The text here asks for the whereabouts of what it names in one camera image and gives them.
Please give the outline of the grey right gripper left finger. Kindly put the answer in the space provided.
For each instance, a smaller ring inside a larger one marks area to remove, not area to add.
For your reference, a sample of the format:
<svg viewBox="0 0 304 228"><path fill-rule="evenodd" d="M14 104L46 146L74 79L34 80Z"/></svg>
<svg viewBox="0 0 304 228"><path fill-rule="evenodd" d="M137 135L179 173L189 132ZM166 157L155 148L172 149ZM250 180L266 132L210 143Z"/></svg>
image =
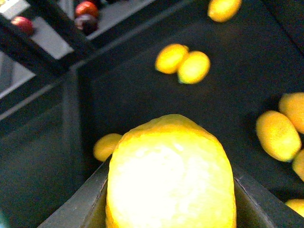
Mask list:
<svg viewBox="0 0 304 228"><path fill-rule="evenodd" d="M48 217L40 228L105 228L107 158L76 193Z"/></svg>

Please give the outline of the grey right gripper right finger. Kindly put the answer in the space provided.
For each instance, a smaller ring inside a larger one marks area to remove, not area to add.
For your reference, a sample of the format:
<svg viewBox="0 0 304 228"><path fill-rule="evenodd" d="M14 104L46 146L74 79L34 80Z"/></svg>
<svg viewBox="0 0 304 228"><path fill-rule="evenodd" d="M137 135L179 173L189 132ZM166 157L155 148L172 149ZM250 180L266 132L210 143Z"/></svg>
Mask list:
<svg viewBox="0 0 304 228"><path fill-rule="evenodd" d="M302 228L304 218L247 175L234 175L238 228Z"/></svg>

